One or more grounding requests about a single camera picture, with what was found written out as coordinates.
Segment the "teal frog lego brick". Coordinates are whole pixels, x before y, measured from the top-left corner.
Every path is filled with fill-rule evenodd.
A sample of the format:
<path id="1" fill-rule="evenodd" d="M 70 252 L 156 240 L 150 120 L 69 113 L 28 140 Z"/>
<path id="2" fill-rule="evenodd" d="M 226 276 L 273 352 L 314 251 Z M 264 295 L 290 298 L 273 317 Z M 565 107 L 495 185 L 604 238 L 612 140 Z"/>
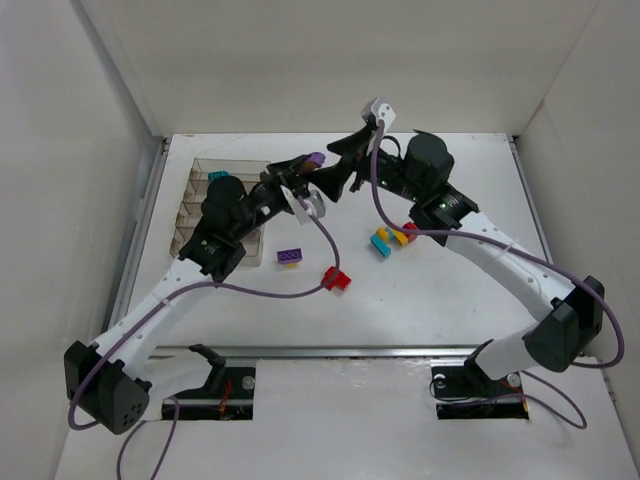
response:
<path id="1" fill-rule="evenodd" d="M 227 171 L 224 171 L 224 170 L 213 171 L 208 173 L 207 180 L 209 182 L 213 182 L 217 179 L 228 177 L 228 176 L 229 176 L 229 173 Z"/>

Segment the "purple lego brick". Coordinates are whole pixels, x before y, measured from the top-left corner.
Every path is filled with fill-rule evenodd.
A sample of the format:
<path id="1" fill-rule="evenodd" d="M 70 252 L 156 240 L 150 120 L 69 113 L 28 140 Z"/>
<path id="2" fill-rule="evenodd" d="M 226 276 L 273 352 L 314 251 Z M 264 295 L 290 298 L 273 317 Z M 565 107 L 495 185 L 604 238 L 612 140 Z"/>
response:
<path id="1" fill-rule="evenodd" d="M 302 260 L 301 248 L 278 250 L 276 252 L 277 263 L 286 268 L 295 268 Z"/>

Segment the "purple yellow lego cluster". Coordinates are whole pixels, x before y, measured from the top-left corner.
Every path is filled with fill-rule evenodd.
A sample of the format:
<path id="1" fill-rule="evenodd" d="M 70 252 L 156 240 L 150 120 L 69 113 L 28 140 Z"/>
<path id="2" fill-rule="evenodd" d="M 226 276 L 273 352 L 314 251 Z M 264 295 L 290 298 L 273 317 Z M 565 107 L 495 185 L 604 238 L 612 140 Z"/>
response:
<path id="1" fill-rule="evenodd" d="M 300 174 L 309 174 L 319 168 L 321 168 L 326 160 L 326 156 L 321 152 L 310 153 L 301 163 L 298 168 Z"/>

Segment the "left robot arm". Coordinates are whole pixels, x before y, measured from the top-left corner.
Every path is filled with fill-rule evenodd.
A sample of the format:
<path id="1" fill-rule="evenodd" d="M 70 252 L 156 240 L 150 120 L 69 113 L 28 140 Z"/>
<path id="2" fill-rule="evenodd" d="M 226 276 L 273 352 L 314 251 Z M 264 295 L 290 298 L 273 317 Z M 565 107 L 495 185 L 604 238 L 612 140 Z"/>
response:
<path id="1" fill-rule="evenodd" d="M 203 345 L 178 356 L 150 356 L 170 331 L 213 287 L 236 269 L 246 254 L 243 239 L 277 214 L 306 214 L 308 177 L 324 162 L 307 154 L 268 165 L 246 189 L 230 174 L 208 182 L 201 218 L 168 271 L 125 317 L 88 344 L 74 342 L 64 354 L 69 426 L 82 430 L 76 410 L 120 435 L 141 419 L 158 418 L 163 402 L 194 389 L 216 390 L 225 359 Z"/>

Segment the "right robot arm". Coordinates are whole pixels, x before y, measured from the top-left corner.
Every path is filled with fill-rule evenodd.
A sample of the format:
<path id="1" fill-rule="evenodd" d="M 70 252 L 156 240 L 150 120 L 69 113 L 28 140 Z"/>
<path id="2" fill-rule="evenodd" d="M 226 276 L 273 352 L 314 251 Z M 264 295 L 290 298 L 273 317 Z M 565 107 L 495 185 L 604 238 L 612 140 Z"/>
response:
<path id="1" fill-rule="evenodd" d="M 412 201 L 412 234 L 427 234 L 475 264 L 534 320 L 521 331 L 480 345 L 464 362 L 466 381 L 480 388 L 536 366 L 566 371 L 602 329 L 602 284 L 592 277 L 579 280 L 560 273 L 497 228 L 450 184 L 454 158 L 440 137 L 416 132 L 403 156 L 383 152 L 381 141 L 381 135 L 365 127 L 330 144 L 338 162 L 314 170 L 309 181 L 332 201 L 364 182 L 374 191 L 384 189 Z"/>

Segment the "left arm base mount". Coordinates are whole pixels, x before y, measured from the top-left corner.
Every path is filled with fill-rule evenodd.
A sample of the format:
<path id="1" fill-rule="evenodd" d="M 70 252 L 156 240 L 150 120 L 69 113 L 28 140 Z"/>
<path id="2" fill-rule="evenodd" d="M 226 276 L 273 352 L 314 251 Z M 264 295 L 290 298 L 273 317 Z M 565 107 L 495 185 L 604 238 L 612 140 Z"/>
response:
<path id="1" fill-rule="evenodd" d="M 202 344 L 191 345 L 191 353 L 205 358 L 210 372 L 198 388 L 182 389 L 178 400 L 178 420 L 249 421 L 253 419 L 256 365 L 246 361 L 228 362 Z"/>

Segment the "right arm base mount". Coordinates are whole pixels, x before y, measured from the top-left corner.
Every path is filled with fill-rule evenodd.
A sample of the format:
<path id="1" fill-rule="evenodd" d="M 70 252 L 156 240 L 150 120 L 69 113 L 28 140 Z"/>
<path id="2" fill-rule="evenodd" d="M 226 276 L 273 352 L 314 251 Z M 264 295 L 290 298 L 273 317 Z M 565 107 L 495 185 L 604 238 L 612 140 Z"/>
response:
<path id="1" fill-rule="evenodd" d="M 528 420 L 519 373 L 491 380 L 462 365 L 431 368 L 429 392 L 439 420 Z"/>

